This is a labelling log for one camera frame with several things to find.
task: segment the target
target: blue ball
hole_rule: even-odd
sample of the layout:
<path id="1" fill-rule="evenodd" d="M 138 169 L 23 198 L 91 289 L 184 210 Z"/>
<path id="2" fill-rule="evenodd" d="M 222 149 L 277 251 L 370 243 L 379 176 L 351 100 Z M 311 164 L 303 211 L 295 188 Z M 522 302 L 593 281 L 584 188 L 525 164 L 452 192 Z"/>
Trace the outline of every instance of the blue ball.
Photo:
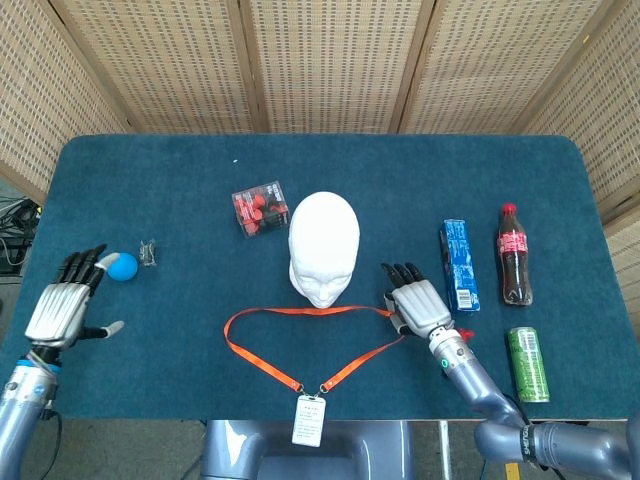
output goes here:
<path id="1" fill-rule="evenodd" d="M 138 271 L 138 260 L 130 253 L 120 253 L 120 258 L 109 267 L 107 273 L 119 282 L 126 282 L 135 277 Z"/>

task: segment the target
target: tabletop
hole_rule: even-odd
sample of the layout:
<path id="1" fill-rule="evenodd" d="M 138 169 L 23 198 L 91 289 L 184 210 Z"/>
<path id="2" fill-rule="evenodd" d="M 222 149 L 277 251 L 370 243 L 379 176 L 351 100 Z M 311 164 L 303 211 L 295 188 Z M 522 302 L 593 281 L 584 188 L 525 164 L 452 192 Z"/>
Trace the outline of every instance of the tabletop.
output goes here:
<path id="1" fill-rule="evenodd" d="M 537 329 L 551 401 L 533 418 L 624 418 L 638 408 L 638 347 L 582 157 L 564 137 L 462 135 L 98 135 L 62 151 L 18 306 L 2 348 L 5 378 L 28 349 L 25 326 L 71 252 L 107 243 L 157 266 L 109 278 L 86 324 L 124 320 L 113 338 L 62 355 L 56 408 L 75 417 L 291 420 L 297 396 L 233 354 L 225 321 L 248 307 L 302 307 L 288 278 L 286 229 L 245 238 L 231 194 L 278 180 L 291 211 L 307 195 L 344 197 L 360 223 L 353 278 L 336 305 L 382 307 L 381 262 L 413 262 L 445 294 L 438 230 L 467 223 L 481 310 L 455 315 L 496 384 L 514 394 L 505 333 Z M 500 207 L 527 230 L 534 303 L 500 297 Z M 393 340 L 383 317 L 256 314 L 234 340 L 305 385 Z M 477 418 L 427 344 L 408 338 L 327 396 L 330 419 Z"/>

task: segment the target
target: plastic bottle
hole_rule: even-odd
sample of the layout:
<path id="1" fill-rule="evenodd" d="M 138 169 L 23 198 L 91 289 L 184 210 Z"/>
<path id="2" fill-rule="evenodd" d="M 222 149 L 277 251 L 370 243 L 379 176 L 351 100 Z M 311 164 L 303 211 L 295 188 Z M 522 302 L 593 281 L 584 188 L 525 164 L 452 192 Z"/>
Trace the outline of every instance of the plastic bottle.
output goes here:
<path id="1" fill-rule="evenodd" d="M 502 207 L 498 253 L 502 260 L 502 297 L 507 305 L 526 306 L 533 302 L 528 251 L 527 234 L 516 218 L 516 206 L 506 203 Z"/>

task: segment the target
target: lanyard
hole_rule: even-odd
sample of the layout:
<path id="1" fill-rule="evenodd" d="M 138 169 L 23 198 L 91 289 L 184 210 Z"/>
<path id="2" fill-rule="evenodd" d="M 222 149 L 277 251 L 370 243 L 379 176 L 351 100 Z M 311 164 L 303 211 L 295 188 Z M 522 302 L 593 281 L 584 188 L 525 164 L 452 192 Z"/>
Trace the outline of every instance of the lanyard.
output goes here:
<path id="1" fill-rule="evenodd" d="M 373 308 L 373 307 L 364 307 L 359 305 L 348 306 L 348 307 L 331 307 L 331 308 L 322 308 L 322 309 L 318 309 L 318 308 L 247 308 L 245 310 L 242 310 L 236 313 L 231 318 L 229 318 L 229 320 L 227 320 L 227 323 L 224 325 L 224 338 L 227 341 L 227 345 L 229 345 L 229 348 L 233 350 L 236 354 L 244 358 L 246 361 L 248 361 L 252 365 L 255 365 L 263 372 L 271 375 L 273 378 L 275 378 L 279 382 L 285 384 L 294 392 L 305 393 L 304 385 L 301 382 L 298 382 L 294 378 L 284 373 L 282 370 L 279 370 L 278 368 L 271 365 L 266 360 L 263 360 L 262 358 L 258 357 L 254 353 L 251 353 L 246 348 L 241 347 L 236 343 L 233 343 L 229 338 L 231 324 L 236 318 L 241 317 L 242 315 L 247 315 L 249 313 L 255 313 L 255 312 L 272 312 L 272 313 L 280 313 L 283 315 L 311 315 L 314 317 L 318 317 L 318 316 L 325 316 L 325 315 L 335 315 L 339 313 L 350 312 L 353 310 L 372 310 L 382 315 L 385 318 L 389 318 L 392 315 L 392 312 L 389 312 L 387 310 L 382 310 L 382 309 Z M 336 373 L 333 377 L 331 377 L 329 380 L 321 384 L 320 391 L 316 394 L 316 396 L 319 395 L 320 393 L 327 393 L 333 388 L 337 387 L 340 382 L 342 382 L 345 378 L 347 378 L 351 373 L 356 371 L 365 362 L 367 362 L 368 360 L 371 360 L 373 357 L 375 357 L 379 353 L 384 352 L 387 348 L 392 347 L 393 345 L 401 342 L 404 339 L 405 337 L 401 336 L 398 339 L 394 340 L 393 342 L 386 343 L 381 347 L 371 350 L 370 352 L 360 355 L 355 360 L 352 360 L 347 366 L 345 366 L 342 370 Z"/>

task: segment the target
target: mannequin head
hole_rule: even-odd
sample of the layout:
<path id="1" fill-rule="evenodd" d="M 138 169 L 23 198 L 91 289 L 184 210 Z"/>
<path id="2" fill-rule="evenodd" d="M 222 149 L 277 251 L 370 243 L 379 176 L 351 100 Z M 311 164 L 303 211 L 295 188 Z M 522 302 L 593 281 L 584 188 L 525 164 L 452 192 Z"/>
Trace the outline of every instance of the mannequin head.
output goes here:
<path id="1" fill-rule="evenodd" d="M 360 227 L 347 201 L 317 192 L 296 208 L 289 227 L 289 278 L 317 308 L 326 308 L 347 288 L 356 265 Z"/>

